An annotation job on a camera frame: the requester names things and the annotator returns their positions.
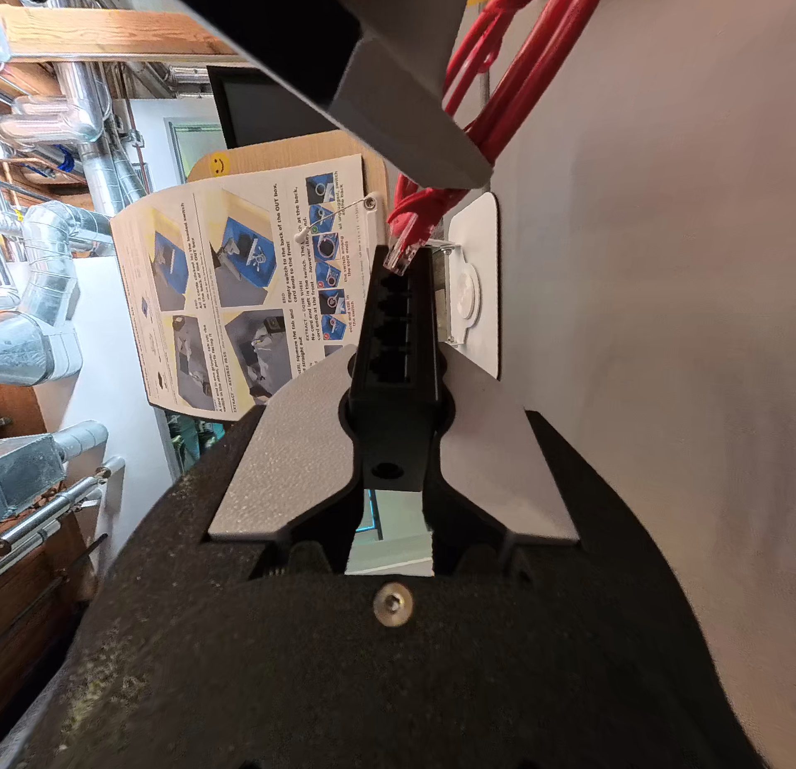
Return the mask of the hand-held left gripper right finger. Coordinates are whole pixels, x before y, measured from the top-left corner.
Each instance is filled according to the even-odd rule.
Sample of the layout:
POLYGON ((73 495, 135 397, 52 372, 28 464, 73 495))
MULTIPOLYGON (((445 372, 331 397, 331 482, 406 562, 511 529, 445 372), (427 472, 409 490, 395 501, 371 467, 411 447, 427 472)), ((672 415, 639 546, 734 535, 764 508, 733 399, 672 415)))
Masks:
POLYGON ((434 446, 434 545, 575 545, 579 536, 528 417, 502 382, 442 345, 452 406, 434 446))

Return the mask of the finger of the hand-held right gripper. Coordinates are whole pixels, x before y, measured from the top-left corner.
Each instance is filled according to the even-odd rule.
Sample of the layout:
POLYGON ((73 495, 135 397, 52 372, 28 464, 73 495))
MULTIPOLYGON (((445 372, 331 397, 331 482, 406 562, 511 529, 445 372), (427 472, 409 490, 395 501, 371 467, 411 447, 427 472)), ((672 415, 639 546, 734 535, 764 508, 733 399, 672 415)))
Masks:
POLYGON ((443 109, 468 0, 338 0, 362 28, 330 117, 421 187, 482 187, 492 165, 443 109))

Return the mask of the instruction sheet on stand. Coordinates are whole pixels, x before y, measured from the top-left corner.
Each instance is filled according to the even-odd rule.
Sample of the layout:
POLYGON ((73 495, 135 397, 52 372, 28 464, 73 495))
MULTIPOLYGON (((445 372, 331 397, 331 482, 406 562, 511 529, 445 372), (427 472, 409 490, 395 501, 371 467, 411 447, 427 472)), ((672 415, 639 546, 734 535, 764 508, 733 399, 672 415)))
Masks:
MULTIPOLYGON (((392 204, 392 196, 384 159, 346 132, 336 129, 320 134, 216 151, 228 153, 232 171, 229 175, 307 165, 359 153, 363 160, 365 191, 376 193, 381 200, 381 227, 377 238, 371 239, 371 244, 372 246, 387 244, 385 219, 388 207, 392 204)), ((206 162, 203 160, 206 155, 201 157, 191 169, 188 182, 214 178, 209 177, 206 171, 206 162)))

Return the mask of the metal stand bracket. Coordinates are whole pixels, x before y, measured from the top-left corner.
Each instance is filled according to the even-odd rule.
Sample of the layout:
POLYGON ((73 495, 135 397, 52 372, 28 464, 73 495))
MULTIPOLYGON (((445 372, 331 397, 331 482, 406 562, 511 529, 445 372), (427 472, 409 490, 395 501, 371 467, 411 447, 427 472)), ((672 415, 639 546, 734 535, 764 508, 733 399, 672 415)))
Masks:
POLYGON ((454 334, 455 295, 462 262, 461 247, 441 239, 431 239, 434 306, 437 338, 449 346, 463 345, 463 338, 454 334))

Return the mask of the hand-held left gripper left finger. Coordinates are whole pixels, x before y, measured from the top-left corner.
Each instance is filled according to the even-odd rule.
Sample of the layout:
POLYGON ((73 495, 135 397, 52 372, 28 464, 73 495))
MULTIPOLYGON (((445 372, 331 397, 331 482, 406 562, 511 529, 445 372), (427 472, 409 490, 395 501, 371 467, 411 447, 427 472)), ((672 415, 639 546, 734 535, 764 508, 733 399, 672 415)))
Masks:
POLYGON ((355 352, 354 346, 338 349, 271 398, 209 525, 210 539, 286 535, 288 526, 351 481, 354 445, 340 406, 355 352))

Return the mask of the printed instruction sheet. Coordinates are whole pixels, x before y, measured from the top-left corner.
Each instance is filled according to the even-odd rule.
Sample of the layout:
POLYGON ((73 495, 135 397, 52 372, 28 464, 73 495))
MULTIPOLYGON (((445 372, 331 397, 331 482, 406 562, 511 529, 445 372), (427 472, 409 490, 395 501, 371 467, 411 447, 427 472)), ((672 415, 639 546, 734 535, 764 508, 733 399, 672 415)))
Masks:
POLYGON ((360 154, 199 180, 112 219, 148 400, 221 422, 359 341, 360 154))

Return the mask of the black ethernet switch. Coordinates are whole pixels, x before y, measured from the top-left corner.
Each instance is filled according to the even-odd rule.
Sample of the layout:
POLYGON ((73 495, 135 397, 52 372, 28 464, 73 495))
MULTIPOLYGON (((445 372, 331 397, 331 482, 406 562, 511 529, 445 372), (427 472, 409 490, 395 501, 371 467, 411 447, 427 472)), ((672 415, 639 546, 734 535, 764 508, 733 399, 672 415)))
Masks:
POLYGON ((402 274, 376 247, 352 366, 346 416, 364 486, 420 493, 443 412, 431 250, 402 274))

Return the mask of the silver ventilation duct cluster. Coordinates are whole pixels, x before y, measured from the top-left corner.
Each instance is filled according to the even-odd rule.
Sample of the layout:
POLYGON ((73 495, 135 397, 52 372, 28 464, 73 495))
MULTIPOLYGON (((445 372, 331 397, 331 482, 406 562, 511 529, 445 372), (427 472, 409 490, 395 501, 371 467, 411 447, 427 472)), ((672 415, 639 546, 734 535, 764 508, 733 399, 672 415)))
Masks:
POLYGON ((93 62, 60 61, 58 97, 18 97, 2 117, 2 143, 24 151, 40 144, 74 147, 100 212, 60 200, 32 206, 22 219, 29 277, 19 301, 2 310, 1 381, 33 387, 73 376, 83 364, 67 318, 77 284, 73 251, 114 254, 110 219, 145 189, 113 126, 112 99, 93 62))

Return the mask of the wooden ceiling beam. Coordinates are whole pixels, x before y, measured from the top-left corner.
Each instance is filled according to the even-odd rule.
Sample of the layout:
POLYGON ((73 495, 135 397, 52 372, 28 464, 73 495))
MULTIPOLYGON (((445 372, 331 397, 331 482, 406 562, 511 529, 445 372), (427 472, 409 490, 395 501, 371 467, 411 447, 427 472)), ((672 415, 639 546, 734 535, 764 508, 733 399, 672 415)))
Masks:
POLYGON ((248 61, 182 13, 1 6, 2 61, 248 61))

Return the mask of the black monitor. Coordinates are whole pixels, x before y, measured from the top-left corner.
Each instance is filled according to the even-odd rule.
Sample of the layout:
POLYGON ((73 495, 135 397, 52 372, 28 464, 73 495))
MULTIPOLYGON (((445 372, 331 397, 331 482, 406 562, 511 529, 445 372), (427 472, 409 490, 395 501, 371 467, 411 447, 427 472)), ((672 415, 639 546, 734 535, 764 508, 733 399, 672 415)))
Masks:
POLYGON ((337 127, 261 71, 208 66, 228 149, 321 134, 337 127))

